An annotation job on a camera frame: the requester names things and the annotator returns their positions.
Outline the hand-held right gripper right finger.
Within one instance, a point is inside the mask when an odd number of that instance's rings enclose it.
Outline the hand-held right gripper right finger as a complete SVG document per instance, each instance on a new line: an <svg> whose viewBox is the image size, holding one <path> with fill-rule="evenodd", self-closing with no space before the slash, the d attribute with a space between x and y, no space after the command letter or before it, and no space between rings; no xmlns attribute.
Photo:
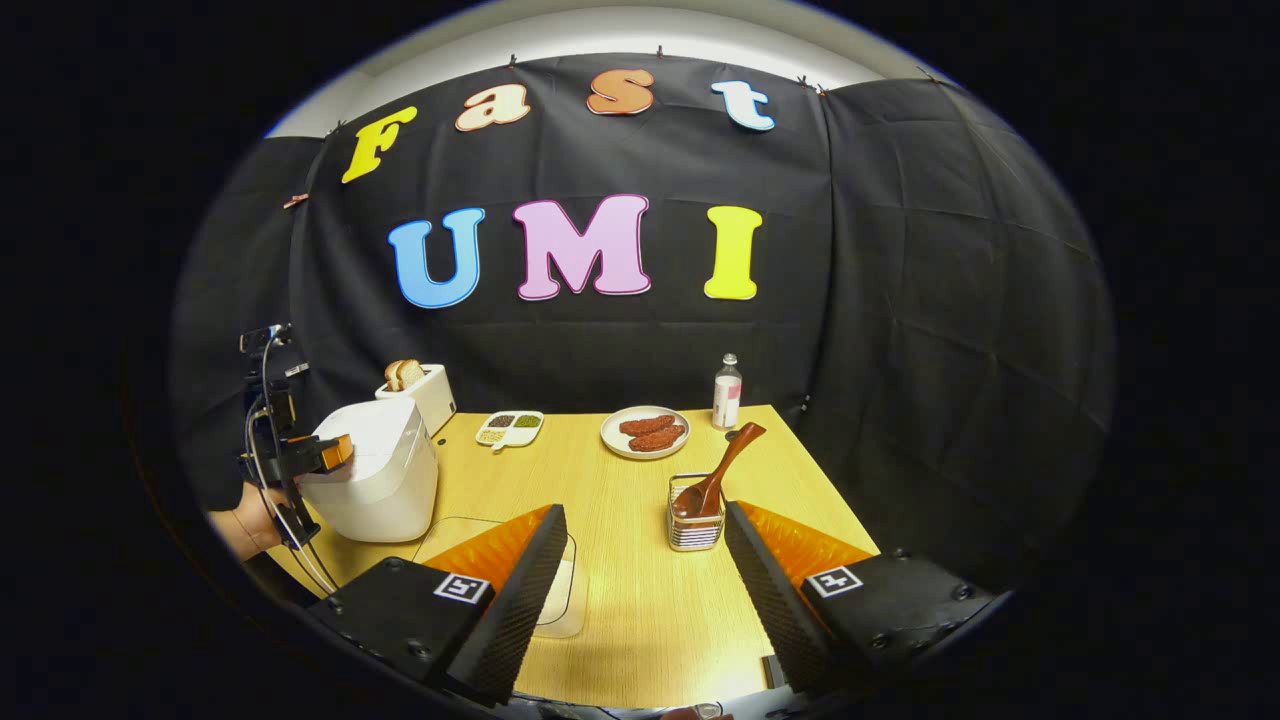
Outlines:
<svg viewBox="0 0 1280 720"><path fill-rule="evenodd" d="M753 503L730 502L724 529L790 687L810 697L897 684L1001 606L920 553L870 555Z"/></svg>

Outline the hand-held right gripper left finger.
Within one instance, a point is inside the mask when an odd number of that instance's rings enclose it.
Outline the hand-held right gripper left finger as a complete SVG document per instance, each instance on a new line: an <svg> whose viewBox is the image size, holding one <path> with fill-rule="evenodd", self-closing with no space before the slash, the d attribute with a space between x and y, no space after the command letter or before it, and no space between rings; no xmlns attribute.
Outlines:
<svg viewBox="0 0 1280 720"><path fill-rule="evenodd" d="M388 557L306 609L340 647L476 705L509 701L568 542L548 503L431 557Z"/></svg>

